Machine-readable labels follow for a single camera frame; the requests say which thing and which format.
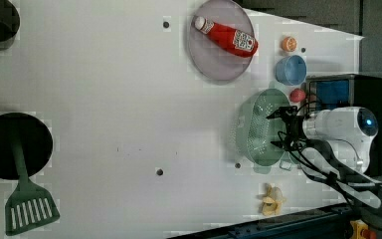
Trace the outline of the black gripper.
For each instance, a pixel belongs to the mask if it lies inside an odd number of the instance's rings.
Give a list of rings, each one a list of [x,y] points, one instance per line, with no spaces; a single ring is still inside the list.
[[[279,107],[273,113],[268,115],[267,119],[283,119],[286,124],[285,141],[272,141],[274,146],[281,149],[296,149],[299,144],[307,140],[302,129],[304,116],[297,116],[296,106]]]

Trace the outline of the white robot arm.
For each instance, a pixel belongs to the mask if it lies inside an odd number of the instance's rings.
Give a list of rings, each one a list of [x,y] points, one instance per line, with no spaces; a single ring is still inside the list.
[[[382,230],[382,181],[366,174],[378,134],[371,111],[346,107],[303,116],[290,106],[268,118],[284,122],[274,145],[289,152],[307,178],[337,191],[362,220]]]

